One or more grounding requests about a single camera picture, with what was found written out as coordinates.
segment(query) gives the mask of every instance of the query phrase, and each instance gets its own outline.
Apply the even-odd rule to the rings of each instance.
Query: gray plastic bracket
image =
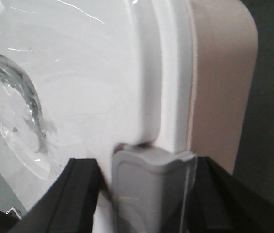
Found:
[[[185,233],[186,199],[196,156],[155,147],[124,146],[112,159],[112,192],[119,233]]]

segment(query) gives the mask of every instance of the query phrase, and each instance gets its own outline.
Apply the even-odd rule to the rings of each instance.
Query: white plastic appliance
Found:
[[[120,145],[232,172],[257,54],[238,0],[0,0],[0,173],[30,209],[69,158]],[[94,233],[113,232],[100,195]]]

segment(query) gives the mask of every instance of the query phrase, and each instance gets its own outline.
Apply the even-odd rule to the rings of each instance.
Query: transparent plastic film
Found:
[[[119,233],[186,233],[187,198],[197,159],[190,152],[125,148],[112,162]]]
[[[0,55],[0,134],[21,163],[43,180],[59,173],[48,129],[29,77]]]

